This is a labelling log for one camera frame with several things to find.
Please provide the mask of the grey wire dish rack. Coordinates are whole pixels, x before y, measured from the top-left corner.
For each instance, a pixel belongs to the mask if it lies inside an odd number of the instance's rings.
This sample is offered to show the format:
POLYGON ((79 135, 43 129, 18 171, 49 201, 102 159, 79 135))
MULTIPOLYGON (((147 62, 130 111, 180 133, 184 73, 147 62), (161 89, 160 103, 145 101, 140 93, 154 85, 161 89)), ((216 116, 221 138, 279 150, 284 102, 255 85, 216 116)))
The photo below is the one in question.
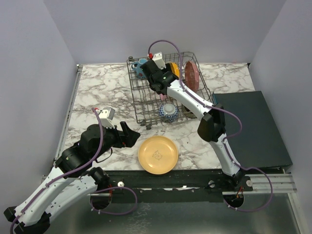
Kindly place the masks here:
MULTIPOLYGON (((185 69, 185 64, 187 61, 193 61, 199 71, 199 89, 197 94, 204 100, 207 100, 211 103, 215 103, 212 92, 208 88, 202 72, 201 67, 197 61, 197 58, 192 52, 182 52, 182 69, 185 69)), ((136 73, 131 68, 131 64, 137 62, 140 58, 134 58, 132 56, 127 59, 127 68, 128 76, 131 86, 131 92, 133 97, 133 106, 135 108, 136 122, 140 126, 146 126, 149 130, 152 125, 159 123, 164 123, 159 116, 159 108, 161 105, 170 103, 175 105, 178 110, 178 119, 177 121, 186 121, 190 120, 185 117, 182 113, 182 104, 174 98, 167 97, 165 100, 160 99, 160 95, 150 89, 149 83, 146 79, 138 79, 136 73)))

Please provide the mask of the red blue patterned bowl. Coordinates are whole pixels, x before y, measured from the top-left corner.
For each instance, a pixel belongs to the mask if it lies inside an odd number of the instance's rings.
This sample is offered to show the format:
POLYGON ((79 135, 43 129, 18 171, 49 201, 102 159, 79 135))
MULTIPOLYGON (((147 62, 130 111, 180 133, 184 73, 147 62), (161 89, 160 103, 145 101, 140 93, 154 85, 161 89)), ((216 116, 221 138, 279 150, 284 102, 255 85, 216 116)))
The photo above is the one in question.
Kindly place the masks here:
POLYGON ((172 123, 178 119, 178 108, 170 103, 161 105, 159 108, 159 116, 161 120, 165 123, 172 123))

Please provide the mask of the blue mug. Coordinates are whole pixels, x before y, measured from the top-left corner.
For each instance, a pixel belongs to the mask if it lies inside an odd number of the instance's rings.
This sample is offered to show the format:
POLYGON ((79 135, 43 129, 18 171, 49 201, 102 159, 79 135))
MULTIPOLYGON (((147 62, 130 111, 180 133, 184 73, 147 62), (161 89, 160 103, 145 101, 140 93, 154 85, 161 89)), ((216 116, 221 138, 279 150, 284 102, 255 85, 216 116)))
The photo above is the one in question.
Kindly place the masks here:
POLYGON ((131 68, 132 68, 132 70, 135 71, 136 77, 138 79, 146 79, 146 76, 145 76, 145 74, 143 73, 143 71, 141 69, 141 65, 143 65, 147 61, 148 60, 146 58, 141 58, 137 62, 134 62, 134 63, 131 64, 131 68))

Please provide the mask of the pink dotted plate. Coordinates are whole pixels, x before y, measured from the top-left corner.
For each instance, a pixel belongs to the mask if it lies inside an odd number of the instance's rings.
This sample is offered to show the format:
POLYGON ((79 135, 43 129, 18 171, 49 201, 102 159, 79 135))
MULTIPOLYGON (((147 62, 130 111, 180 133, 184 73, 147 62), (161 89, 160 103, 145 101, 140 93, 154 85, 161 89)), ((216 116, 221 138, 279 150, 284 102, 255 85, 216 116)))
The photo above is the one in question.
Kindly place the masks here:
POLYGON ((190 60, 185 64, 185 84, 195 93, 199 89, 199 71, 196 64, 190 60))

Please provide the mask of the tan bear print plate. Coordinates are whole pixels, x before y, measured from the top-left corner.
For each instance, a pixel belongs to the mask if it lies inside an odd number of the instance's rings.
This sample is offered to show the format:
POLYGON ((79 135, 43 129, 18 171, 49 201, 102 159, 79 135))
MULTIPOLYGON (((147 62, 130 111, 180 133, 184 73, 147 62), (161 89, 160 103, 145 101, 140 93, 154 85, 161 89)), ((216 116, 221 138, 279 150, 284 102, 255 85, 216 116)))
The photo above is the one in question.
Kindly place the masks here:
POLYGON ((176 166, 178 159, 177 146, 165 136, 152 136, 146 139, 138 150, 140 165, 154 175, 168 173, 176 166))

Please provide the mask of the plain pink plate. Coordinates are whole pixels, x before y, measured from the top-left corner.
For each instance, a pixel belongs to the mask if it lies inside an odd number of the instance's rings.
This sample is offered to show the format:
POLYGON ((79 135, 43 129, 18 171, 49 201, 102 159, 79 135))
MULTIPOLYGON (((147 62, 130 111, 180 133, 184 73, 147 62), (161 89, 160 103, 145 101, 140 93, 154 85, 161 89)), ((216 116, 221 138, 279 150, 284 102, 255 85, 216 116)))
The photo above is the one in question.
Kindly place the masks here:
POLYGON ((160 99, 161 100, 165 100, 166 98, 167 98, 167 95, 160 94, 160 99))

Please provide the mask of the dark brown patterned bowl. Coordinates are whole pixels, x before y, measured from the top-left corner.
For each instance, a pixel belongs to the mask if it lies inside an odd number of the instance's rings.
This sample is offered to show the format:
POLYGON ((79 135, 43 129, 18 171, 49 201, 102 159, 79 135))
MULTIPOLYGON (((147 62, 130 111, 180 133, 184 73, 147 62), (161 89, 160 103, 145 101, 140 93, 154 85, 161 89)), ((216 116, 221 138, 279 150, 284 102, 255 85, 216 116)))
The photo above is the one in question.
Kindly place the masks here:
POLYGON ((188 108, 186 108, 184 105, 182 105, 182 113, 185 117, 189 119, 197 119, 197 117, 191 112, 188 108))

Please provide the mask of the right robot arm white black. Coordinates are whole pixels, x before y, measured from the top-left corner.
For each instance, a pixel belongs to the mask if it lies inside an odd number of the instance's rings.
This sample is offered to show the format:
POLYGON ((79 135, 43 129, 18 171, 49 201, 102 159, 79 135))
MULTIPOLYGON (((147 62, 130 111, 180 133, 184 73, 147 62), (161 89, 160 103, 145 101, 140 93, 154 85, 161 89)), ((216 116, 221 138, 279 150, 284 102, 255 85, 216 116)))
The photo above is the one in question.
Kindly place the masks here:
POLYGON ((197 117, 197 133, 212 146, 225 175, 225 187, 230 191, 241 187, 244 173, 228 143, 225 129, 225 114, 230 112, 224 110, 222 105, 213 105, 201 98, 183 83, 181 77, 168 68, 160 69, 151 59, 140 68, 153 91, 176 99, 197 117))

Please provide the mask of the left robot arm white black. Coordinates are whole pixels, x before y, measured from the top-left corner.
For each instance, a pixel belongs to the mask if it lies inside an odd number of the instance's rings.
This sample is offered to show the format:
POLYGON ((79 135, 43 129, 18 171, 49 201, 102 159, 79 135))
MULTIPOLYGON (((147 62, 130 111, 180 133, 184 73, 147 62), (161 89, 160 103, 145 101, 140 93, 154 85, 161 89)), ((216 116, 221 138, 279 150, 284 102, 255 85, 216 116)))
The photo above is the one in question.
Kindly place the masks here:
POLYGON ((135 145, 140 133, 124 121, 120 125, 121 130, 113 125, 92 124, 78 142, 64 150, 40 186, 22 204, 4 211, 12 223, 10 233, 43 234, 54 217, 83 196, 111 190, 109 176, 92 164, 112 148, 135 145))

